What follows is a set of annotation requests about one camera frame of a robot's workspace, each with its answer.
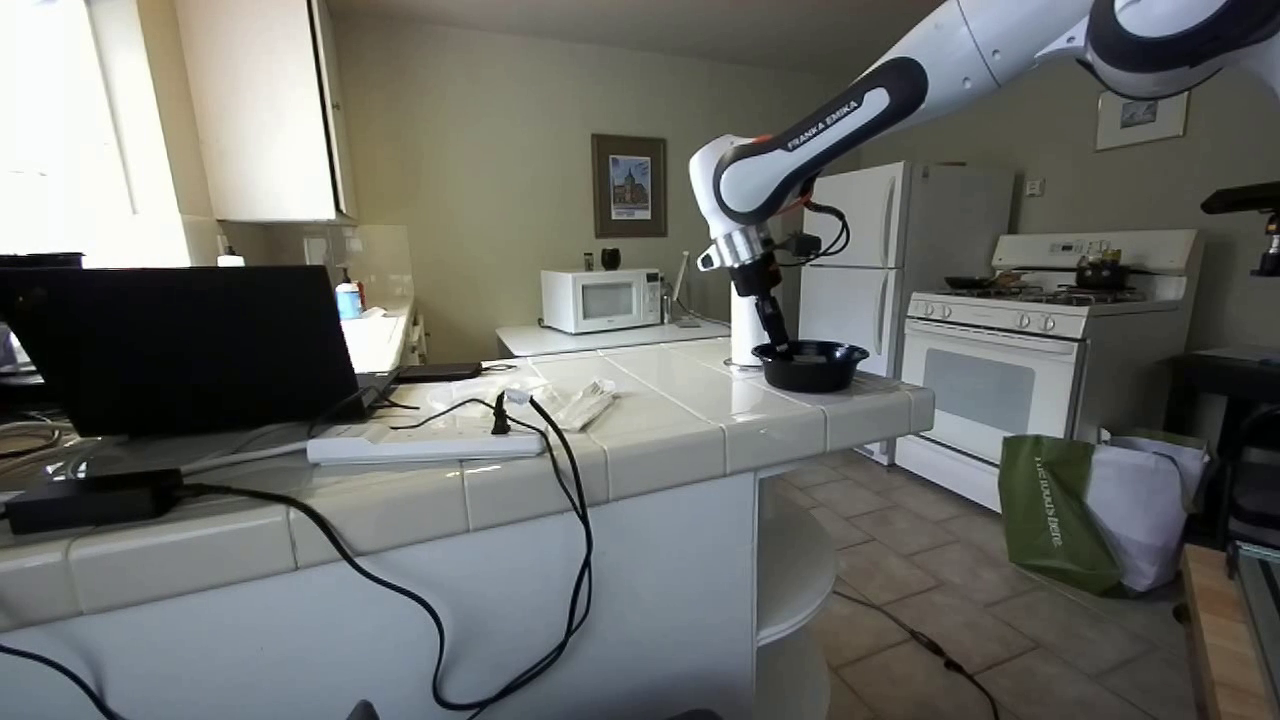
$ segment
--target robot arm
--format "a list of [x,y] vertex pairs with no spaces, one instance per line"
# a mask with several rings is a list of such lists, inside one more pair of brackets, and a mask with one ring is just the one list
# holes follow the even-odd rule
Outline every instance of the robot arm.
[[963,108],[1048,56],[1082,60],[1119,95],[1176,95],[1228,66],[1280,91],[1276,27],[1280,0],[949,0],[787,133],[720,137],[687,159],[713,232],[696,268],[727,268],[738,292],[757,296],[773,343],[787,343],[760,224],[829,159]]

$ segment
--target power cord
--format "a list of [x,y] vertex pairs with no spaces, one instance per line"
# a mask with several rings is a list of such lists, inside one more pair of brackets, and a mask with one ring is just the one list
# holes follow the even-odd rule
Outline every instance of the power cord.
[[854,598],[847,588],[835,588],[842,602],[858,605],[858,607],[868,607],[884,619],[894,619],[901,632],[908,632],[913,644],[920,644],[930,658],[946,660],[949,671],[963,678],[993,707],[993,720],[1001,720],[1001,706],[995,697],[931,636],[926,636],[920,628],[906,625],[901,617],[894,617],[889,607],[874,605],[874,602],[859,602]]
[[[572,507],[572,517],[582,522],[582,532],[583,532],[583,559],[577,567],[577,581],[572,581],[572,598],[567,598],[567,617],[564,617],[564,632],[559,640],[535,658],[526,671],[516,671],[508,684],[502,684],[495,691],[480,697],[480,701],[452,701],[446,691],[446,658],[450,658],[450,632],[446,632],[446,619],[436,613],[432,602],[426,602],[420,592],[396,586],[396,581],[383,581],[378,572],[370,572],[355,553],[350,550],[350,541],[328,526],[328,517],[320,517],[313,506],[298,502],[298,497],[276,497],[276,493],[256,493],[256,487],[230,487],[230,484],[190,484],[186,493],[190,497],[245,497],[245,502],[265,502],[265,506],[286,506],[286,507],[298,507],[299,517],[309,517],[320,537],[337,550],[337,556],[370,586],[392,592],[392,598],[405,598],[407,605],[417,605],[420,613],[429,613],[432,628],[436,628],[436,640],[440,640],[440,658],[436,658],[436,669],[432,669],[432,701],[450,713],[474,713],[474,718],[484,718],[487,707],[495,707],[502,701],[516,697],[520,689],[530,689],[532,679],[541,679],[547,669],[555,669],[555,660],[564,658],[564,649],[572,644],[572,636],[587,625],[592,617],[592,556],[597,556],[597,537],[592,537],[592,513],[587,513],[587,497],[583,497],[583,481],[582,481],[582,463],[572,456],[572,445],[567,436],[559,431],[559,425],[554,419],[554,414],[543,414],[535,399],[530,399],[530,410],[555,431],[555,445],[564,450],[567,456],[567,478],[572,484],[564,481],[564,463],[559,456],[554,452],[547,445],[547,431],[535,427],[535,425],[526,425],[516,415],[508,415],[506,410],[506,396],[495,396],[495,406],[487,399],[460,399],[436,415],[426,415],[417,425],[396,425],[396,427],[420,427],[420,425],[432,425],[450,414],[460,414],[467,406],[484,406],[492,410],[492,431],[506,436],[512,431],[512,425],[535,431],[547,450],[547,463],[554,463],[554,478]],[[250,459],[269,459],[269,456],[286,456],[286,452],[298,452],[298,445],[290,450],[269,450],[269,452],[245,452],[245,456],[234,456],[234,459],[210,459],[210,463],[190,463],[190,478],[202,478],[202,473],[214,473],[214,470],[225,470],[225,463],[250,463]],[[52,658],[42,658],[42,653],[30,653],[30,649],[14,649],[14,644],[0,644],[0,658],[18,658],[18,660],[30,660],[30,666],[42,666],[42,669],[52,669],[61,671],[69,684],[78,684],[94,707],[105,718],[105,720],[124,720],[88,679],[81,679],[69,666],[52,660]]]
[[803,214],[819,214],[832,215],[842,224],[842,232],[816,253],[816,257],[842,257],[854,241],[847,232],[847,215],[835,203],[816,203],[814,196],[803,196]]
[[417,607],[432,619],[432,628],[436,628],[436,649],[440,649],[440,653],[436,653],[436,669],[432,669],[432,701],[436,701],[440,707],[450,707],[450,713],[474,713],[474,718],[480,718],[480,713],[495,707],[502,701],[516,697],[520,689],[530,689],[532,679],[541,679],[547,669],[555,669],[555,660],[564,658],[564,649],[572,644],[572,636],[587,625],[587,617],[592,617],[592,556],[597,556],[597,537],[592,537],[592,517],[587,517],[587,497],[583,497],[582,463],[577,463],[572,445],[564,440],[559,425],[555,425],[535,399],[530,399],[530,410],[554,427],[555,445],[564,450],[572,484],[564,481],[564,463],[559,463],[559,456],[554,452],[547,431],[535,427],[535,425],[526,425],[526,419],[508,415],[508,414],[506,414],[506,396],[502,396],[495,406],[487,406],[487,399],[460,399],[460,406],[452,406],[452,410],[446,410],[446,414],[436,414],[436,415],[426,415],[420,425],[440,419],[440,415],[450,415],[450,414],[456,414],[456,410],[467,410],[467,406],[492,410],[495,431],[508,427],[508,425],[520,425],[520,427],[530,427],[530,431],[535,431],[535,436],[543,440],[554,478],[555,478],[555,484],[559,484],[572,517],[582,522],[582,532],[583,532],[583,559],[582,559],[577,581],[572,581],[572,598],[567,598],[567,613],[564,613],[559,640],[555,640],[543,658],[535,658],[530,669],[520,669],[512,679],[506,679],[495,691],[477,697],[477,701],[456,701],[456,697],[450,697],[450,689],[446,689],[450,628],[446,628],[436,605],[426,602],[420,592],[396,586],[396,581],[383,581],[383,577],[370,572],[370,567],[355,559],[355,553],[346,543],[346,537],[328,526],[328,517],[320,517],[313,506],[304,506],[304,502],[298,502],[298,497],[276,497],[276,493],[256,493],[256,487],[230,487],[230,484],[190,484],[190,497],[250,497],[250,502],[286,506],[286,507],[298,507],[299,517],[309,517],[309,522],[320,530],[320,537],[337,550],[337,556],[339,556],[361,581],[370,581],[370,586],[378,586],[378,588],[383,588],[383,592],[417,605]]
[[24,649],[14,649],[14,644],[0,644],[0,658],[18,658],[18,660],[30,660],[30,666],[42,666],[42,669],[52,669],[61,671],[69,684],[78,684],[88,706],[105,718],[105,720],[124,720],[94,684],[83,684],[83,678],[78,678],[69,666],[52,660],[52,658],[42,658],[42,653],[24,653]]

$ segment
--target pot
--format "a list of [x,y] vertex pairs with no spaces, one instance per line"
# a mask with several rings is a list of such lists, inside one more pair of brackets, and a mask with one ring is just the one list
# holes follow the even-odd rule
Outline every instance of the pot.
[[1102,247],[1082,257],[1078,288],[1119,292],[1128,284],[1128,268],[1119,263],[1119,247]]
[[1119,260],[1078,268],[1078,288],[1119,292],[1124,284],[1128,284],[1128,268]]
[[787,393],[843,393],[858,365],[868,362],[858,343],[791,342],[757,343],[766,381]]

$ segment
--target white refrigerator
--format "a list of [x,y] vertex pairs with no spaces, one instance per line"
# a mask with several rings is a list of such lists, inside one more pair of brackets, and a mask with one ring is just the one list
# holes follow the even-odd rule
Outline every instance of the white refrigerator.
[[[801,272],[801,342],[868,347],[859,374],[901,375],[906,307],[946,275],[987,275],[1014,221],[1014,171],[970,166],[878,166],[819,176],[816,203],[847,215],[842,257]],[[832,241],[835,221],[803,214],[803,232]]]

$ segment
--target door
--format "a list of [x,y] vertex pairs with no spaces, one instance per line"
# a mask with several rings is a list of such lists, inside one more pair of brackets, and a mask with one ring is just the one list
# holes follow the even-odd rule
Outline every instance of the door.
[[[898,263],[901,176],[906,166],[884,166],[816,182],[814,201],[842,210],[854,232],[842,257],[823,257],[816,263]],[[803,214],[803,232],[829,245],[842,232],[842,224],[832,215]]]
[[894,375],[889,306],[898,275],[884,268],[823,268],[801,272],[801,342],[859,343],[874,351],[859,374]]
[[1004,436],[1069,436],[1082,343],[908,321],[906,381],[938,393],[930,440],[1001,463]]

